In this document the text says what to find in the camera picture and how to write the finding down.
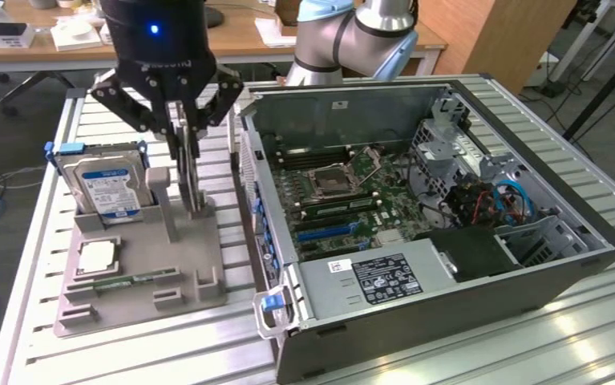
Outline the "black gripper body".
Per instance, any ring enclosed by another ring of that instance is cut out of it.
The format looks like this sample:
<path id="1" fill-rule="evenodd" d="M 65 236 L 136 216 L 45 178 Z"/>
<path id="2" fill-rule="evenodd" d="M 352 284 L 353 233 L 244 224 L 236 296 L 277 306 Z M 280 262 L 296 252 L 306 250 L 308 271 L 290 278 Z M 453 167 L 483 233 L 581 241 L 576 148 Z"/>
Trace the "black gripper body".
<path id="1" fill-rule="evenodd" d="M 153 103 L 194 103 L 216 72 L 202 1 L 102 1 L 116 52 L 113 78 L 96 85 L 108 103 L 126 84 Z"/>

